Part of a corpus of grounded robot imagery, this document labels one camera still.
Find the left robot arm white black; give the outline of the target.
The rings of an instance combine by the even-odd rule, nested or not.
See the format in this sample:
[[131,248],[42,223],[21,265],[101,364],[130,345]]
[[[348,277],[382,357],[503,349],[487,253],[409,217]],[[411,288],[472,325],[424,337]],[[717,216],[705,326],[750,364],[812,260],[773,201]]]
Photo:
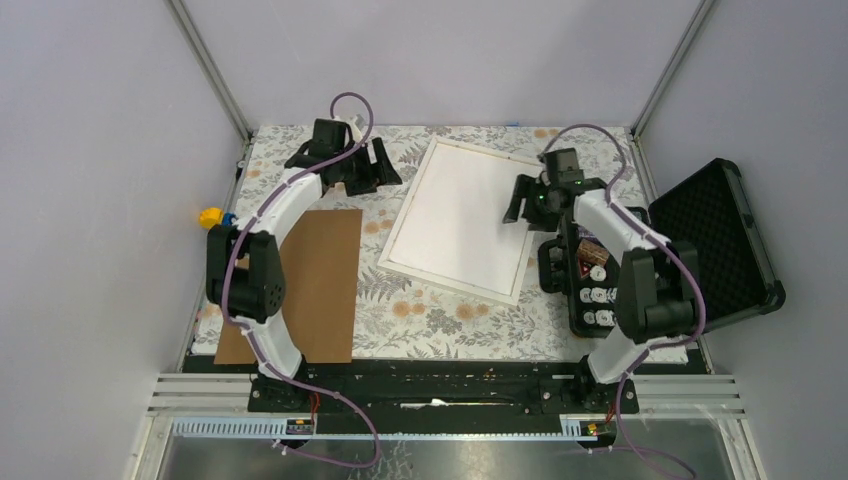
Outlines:
[[208,231],[206,297],[246,337],[259,372],[275,380],[272,398],[285,410],[304,407],[311,387],[296,375],[303,355],[282,314],[283,241],[330,187],[341,183],[355,196],[401,182],[381,138],[357,131],[350,122],[318,119],[311,138],[286,161],[277,185],[254,213],[242,219],[202,214],[200,223]]

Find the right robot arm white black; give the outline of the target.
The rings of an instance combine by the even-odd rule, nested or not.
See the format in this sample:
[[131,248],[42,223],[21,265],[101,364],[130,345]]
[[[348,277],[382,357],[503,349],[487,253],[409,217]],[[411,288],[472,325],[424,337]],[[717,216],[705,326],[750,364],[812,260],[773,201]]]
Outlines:
[[585,177],[575,149],[543,153],[539,161],[538,175],[517,176],[503,221],[524,220],[532,231],[555,235],[538,249],[541,289],[566,295],[570,318],[581,319],[579,292],[588,284],[579,272],[579,228],[614,267],[615,296],[593,304],[607,310],[613,325],[569,383],[571,401],[597,412],[617,404],[628,376],[650,352],[683,346],[703,331],[697,251],[640,220],[613,198],[611,183]]

